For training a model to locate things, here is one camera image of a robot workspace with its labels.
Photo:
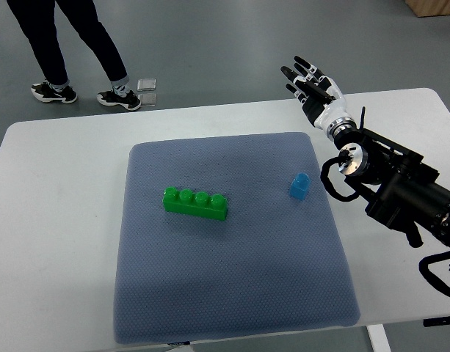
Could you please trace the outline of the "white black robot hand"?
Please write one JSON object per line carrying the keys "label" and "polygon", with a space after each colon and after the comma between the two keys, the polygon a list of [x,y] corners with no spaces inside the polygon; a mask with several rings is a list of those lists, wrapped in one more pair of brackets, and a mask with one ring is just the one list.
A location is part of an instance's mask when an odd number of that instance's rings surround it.
{"label": "white black robot hand", "polygon": [[289,80],[286,89],[302,104],[308,121],[328,138],[334,138],[341,129],[356,126],[338,85],[317,66],[295,56],[294,67],[282,66],[280,71]]}

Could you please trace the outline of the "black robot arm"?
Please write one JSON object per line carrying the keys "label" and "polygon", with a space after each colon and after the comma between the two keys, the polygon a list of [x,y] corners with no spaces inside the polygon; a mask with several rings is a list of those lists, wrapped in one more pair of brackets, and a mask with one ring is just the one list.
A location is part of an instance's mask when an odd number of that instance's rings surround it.
{"label": "black robot arm", "polygon": [[323,129],[339,151],[321,170],[327,193],[341,202],[364,198],[367,216],[403,232],[413,248],[423,244],[419,227],[447,246],[447,252],[425,257],[418,267],[434,289],[450,298],[450,287],[429,269],[450,262],[450,190],[436,183],[438,171],[423,164],[422,155],[351,117],[332,118]]}

